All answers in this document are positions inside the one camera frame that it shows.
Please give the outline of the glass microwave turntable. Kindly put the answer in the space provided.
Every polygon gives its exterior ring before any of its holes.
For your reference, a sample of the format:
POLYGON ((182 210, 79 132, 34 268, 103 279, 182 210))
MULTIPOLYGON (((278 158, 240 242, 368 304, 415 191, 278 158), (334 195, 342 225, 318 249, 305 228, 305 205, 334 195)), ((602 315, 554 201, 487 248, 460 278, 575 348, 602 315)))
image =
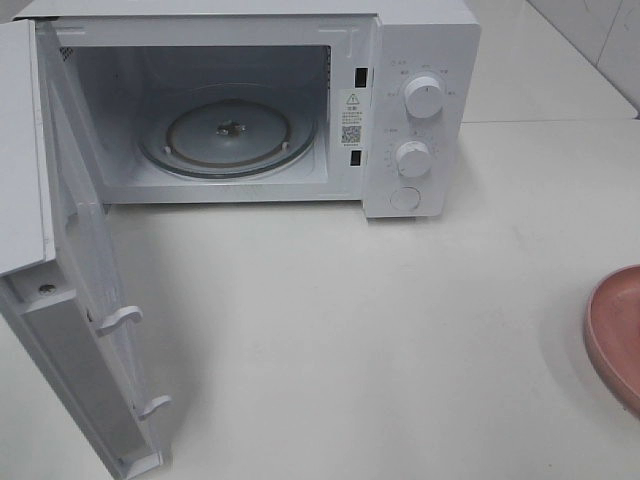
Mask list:
POLYGON ((166 95, 141 119, 141 152, 163 169, 202 179, 274 170, 304 154, 317 131, 306 95, 258 84, 218 84, 166 95))

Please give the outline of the white upper power knob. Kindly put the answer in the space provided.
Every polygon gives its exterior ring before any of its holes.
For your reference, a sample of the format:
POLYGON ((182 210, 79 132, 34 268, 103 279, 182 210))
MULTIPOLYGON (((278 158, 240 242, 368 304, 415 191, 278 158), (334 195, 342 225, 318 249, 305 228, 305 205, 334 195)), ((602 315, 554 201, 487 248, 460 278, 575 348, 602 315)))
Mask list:
POLYGON ((402 88, 408 114, 428 119, 438 114, 444 105, 444 81, 432 72, 422 72, 410 78, 402 88))

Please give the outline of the white timer knob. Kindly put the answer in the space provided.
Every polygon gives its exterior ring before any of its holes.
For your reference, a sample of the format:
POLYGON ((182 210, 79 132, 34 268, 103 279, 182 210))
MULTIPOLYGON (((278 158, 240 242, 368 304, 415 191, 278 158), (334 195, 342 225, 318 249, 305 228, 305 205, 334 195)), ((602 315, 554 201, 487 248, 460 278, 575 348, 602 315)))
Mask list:
POLYGON ((420 141, 405 142, 395 154, 398 172, 406 178, 421 177, 429 172, 434 157, 429 147, 420 141))

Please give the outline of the white round door button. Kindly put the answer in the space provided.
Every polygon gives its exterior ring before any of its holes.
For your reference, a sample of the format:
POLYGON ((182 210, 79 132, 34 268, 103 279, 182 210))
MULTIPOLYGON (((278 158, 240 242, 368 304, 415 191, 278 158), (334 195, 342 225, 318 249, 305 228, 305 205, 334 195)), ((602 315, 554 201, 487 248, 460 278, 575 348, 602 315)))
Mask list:
POLYGON ((390 204, 399 211, 415 210, 421 202, 420 192, 413 187, 402 187, 390 196, 390 204))

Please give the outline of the pink round plate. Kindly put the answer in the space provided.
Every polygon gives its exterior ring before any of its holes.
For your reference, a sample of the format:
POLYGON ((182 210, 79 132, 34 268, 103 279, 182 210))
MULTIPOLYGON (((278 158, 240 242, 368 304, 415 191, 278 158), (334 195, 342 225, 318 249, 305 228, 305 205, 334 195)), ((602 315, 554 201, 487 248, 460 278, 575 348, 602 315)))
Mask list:
POLYGON ((639 415, 639 267, 603 278, 587 302, 586 351, 595 371, 621 404, 639 415))

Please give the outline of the white microwave oven body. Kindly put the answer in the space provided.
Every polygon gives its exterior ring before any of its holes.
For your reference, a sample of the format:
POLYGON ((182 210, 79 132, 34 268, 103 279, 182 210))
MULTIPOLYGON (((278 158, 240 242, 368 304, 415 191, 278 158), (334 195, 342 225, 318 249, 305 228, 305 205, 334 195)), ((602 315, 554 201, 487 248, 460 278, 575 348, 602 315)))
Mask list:
POLYGON ((98 142, 91 167, 106 204, 358 201, 369 218, 443 209, 481 28, 462 1, 33 1, 10 21, 50 21, 78 52, 81 95, 98 142), (410 116, 406 82, 432 72, 444 105, 410 116), (138 145, 142 115, 166 95, 218 84, 290 89, 312 100, 317 131, 294 161, 261 174, 202 179, 169 172, 138 145), (361 146, 339 140, 340 91, 367 89, 361 146), (395 154, 425 143, 429 172, 406 178, 395 154), (416 188, 399 211, 391 194, 416 188))

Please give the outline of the white warning label sticker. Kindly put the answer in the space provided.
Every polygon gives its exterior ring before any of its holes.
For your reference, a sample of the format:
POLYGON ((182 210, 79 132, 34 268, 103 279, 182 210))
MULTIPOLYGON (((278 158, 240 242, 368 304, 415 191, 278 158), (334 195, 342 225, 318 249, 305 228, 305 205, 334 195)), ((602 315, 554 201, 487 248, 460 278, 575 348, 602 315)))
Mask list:
POLYGON ((370 95, 367 89, 343 89, 340 91, 339 140, 345 147, 361 146, 365 137, 370 95))

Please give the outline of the white microwave door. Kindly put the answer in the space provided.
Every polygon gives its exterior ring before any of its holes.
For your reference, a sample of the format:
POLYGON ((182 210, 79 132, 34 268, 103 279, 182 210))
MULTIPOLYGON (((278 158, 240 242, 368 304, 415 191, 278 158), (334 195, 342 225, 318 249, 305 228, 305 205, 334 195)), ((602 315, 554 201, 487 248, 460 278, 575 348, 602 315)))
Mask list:
POLYGON ((136 333, 90 169, 78 52, 50 21, 1 27, 1 313, 109 473, 163 463, 136 333))

